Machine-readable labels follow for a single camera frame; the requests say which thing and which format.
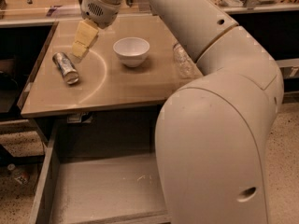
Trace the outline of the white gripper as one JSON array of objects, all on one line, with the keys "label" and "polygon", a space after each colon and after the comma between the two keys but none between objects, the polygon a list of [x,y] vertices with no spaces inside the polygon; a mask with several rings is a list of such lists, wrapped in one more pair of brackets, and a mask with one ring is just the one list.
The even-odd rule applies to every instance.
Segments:
[{"label": "white gripper", "polygon": [[120,0],[82,0],[81,14],[85,19],[78,24],[72,44],[72,54],[82,58],[101,29],[110,26],[120,10]]}]

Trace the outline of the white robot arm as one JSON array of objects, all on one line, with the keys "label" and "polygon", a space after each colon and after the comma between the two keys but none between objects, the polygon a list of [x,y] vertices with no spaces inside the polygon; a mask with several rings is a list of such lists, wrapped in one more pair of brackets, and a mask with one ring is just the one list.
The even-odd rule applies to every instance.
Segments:
[{"label": "white robot arm", "polygon": [[[265,143],[281,107],[276,61],[209,0],[148,0],[202,77],[174,92],[155,145],[172,224],[270,224]],[[106,28],[121,0],[79,0]]]}]

